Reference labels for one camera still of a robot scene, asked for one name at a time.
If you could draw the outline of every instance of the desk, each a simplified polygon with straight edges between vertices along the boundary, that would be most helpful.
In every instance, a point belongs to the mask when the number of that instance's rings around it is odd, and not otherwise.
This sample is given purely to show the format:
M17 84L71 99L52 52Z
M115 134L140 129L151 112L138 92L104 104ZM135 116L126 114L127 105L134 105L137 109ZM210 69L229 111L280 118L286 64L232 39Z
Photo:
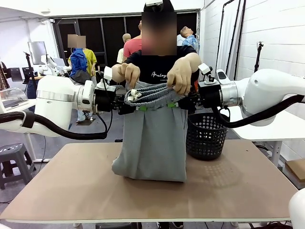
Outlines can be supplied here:
M7 110L7 112L20 112L20 111L24 111L32 106L35 106L36 104L36 99L29 99L28 101L25 101L21 104L19 104L18 106L16 107L13 107L9 110Z
M241 120L242 113L240 107L229 107L231 112L231 122ZM305 120L287 111L278 113L274 121L266 126L245 125L232 129L241 139L251 141L273 141L272 163L277 166L282 141L305 139Z
M223 154L214 161L188 156L184 184L115 175L111 165L121 147L121 143L65 145L0 219L27 223L289 220L288 203L297 189L250 141L226 140Z

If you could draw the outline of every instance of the blue jacket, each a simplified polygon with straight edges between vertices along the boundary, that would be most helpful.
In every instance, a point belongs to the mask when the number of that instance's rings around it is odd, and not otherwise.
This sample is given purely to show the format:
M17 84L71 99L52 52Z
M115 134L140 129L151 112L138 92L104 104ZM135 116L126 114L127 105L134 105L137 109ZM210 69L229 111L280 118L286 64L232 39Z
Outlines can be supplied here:
M74 49L71 55L72 72L70 76L75 75L78 70L87 71L87 58L82 49Z

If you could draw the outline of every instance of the ceiling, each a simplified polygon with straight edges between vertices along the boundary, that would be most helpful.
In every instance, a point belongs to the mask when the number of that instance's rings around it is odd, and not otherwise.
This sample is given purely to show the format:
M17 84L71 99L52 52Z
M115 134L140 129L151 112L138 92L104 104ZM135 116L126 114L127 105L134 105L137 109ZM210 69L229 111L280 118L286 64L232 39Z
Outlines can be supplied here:
M24 12L20 10L13 10L10 8L0 7L0 21L9 21L13 19L17 19L18 17L23 18L37 18L42 17L41 15Z

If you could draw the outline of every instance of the shoe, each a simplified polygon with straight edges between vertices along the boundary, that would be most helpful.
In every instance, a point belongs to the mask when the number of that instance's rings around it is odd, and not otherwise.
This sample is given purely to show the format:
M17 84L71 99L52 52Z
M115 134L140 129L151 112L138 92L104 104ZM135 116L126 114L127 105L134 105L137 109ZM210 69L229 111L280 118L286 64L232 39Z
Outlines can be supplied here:
M93 117L92 117L92 116L90 116L90 117L89 117L89 116L87 116L87 117L86 117L86 120L93 121Z
M157 222L157 228L158 229L170 229L169 222Z
M170 227L173 229L183 229L184 223L183 222L170 222Z

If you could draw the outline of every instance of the wire basket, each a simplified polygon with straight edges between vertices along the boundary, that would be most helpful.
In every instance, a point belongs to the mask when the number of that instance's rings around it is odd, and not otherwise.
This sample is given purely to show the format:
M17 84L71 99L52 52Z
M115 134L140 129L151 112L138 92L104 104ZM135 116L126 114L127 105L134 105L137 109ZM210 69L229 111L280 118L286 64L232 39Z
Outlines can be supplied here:
M227 128L217 122L213 113L189 115L186 152L199 160L214 160L221 155L226 135Z

